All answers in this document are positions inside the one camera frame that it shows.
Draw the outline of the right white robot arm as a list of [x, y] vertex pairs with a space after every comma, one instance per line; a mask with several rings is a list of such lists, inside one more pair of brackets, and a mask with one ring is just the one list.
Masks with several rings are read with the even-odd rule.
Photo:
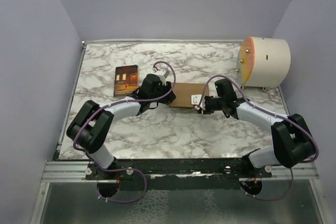
[[199, 114], [221, 111], [227, 118], [249, 122], [271, 135], [271, 146], [242, 157], [241, 171], [246, 177], [254, 177], [266, 166], [292, 168], [316, 160], [319, 149], [301, 115], [279, 114], [256, 105], [245, 95], [239, 98], [236, 93], [241, 89], [233, 80], [225, 76], [218, 78], [215, 82], [217, 96], [205, 93], [192, 96], [194, 109]]

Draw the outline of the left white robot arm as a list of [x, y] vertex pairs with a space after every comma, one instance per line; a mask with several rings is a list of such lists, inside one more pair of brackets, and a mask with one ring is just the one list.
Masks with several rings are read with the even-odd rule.
[[88, 100], [81, 107], [66, 130], [73, 147], [84, 152], [98, 166], [104, 179], [115, 175], [116, 158], [105, 145], [112, 123], [138, 116], [151, 109], [151, 103], [170, 104], [175, 100], [173, 88], [176, 82], [166, 80], [165, 75], [147, 74], [140, 87], [125, 98], [106, 105]]

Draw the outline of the brown cardboard box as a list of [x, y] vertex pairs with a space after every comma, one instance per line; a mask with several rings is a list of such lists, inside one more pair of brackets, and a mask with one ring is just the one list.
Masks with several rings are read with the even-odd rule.
[[192, 109], [192, 95], [201, 95], [205, 87], [204, 83], [176, 83], [173, 93], [176, 98], [168, 106], [171, 108]]

